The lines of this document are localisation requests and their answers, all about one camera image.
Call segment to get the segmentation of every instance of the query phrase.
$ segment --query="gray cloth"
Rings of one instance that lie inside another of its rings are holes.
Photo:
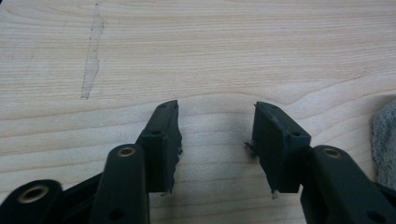
[[[384,106],[373,124],[377,182],[396,190],[396,101]]]

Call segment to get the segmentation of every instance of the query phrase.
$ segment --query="wooden table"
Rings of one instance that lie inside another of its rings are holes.
[[[152,223],[305,223],[243,149],[257,101],[346,150],[372,179],[371,120],[396,95],[394,1],[4,0],[0,200],[35,179],[67,189],[180,104],[174,194]]]

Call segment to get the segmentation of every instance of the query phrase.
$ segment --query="tape mark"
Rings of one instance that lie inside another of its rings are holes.
[[[82,83],[81,98],[88,99],[93,87],[96,75],[99,72],[98,49],[105,19],[100,16],[99,5],[95,5],[93,12],[90,46],[88,47],[87,60],[85,61],[84,81]]]

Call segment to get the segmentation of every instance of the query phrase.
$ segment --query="fabric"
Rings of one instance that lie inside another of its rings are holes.
[[[396,101],[384,106],[373,124],[377,182],[396,190]]]

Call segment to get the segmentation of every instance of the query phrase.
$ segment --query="metal ring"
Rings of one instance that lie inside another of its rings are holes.
[[[332,148],[325,148],[323,149],[324,154],[326,154],[326,156],[331,157],[331,158],[335,158],[335,159],[339,159],[341,157],[343,157],[343,154],[341,154],[339,151],[334,150]]]
[[[136,153],[136,149],[133,147],[124,147],[118,151],[119,157],[129,157]]]
[[[18,197],[20,203],[33,203],[44,197],[50,191],[49,187],[45,185],[36,185]]]

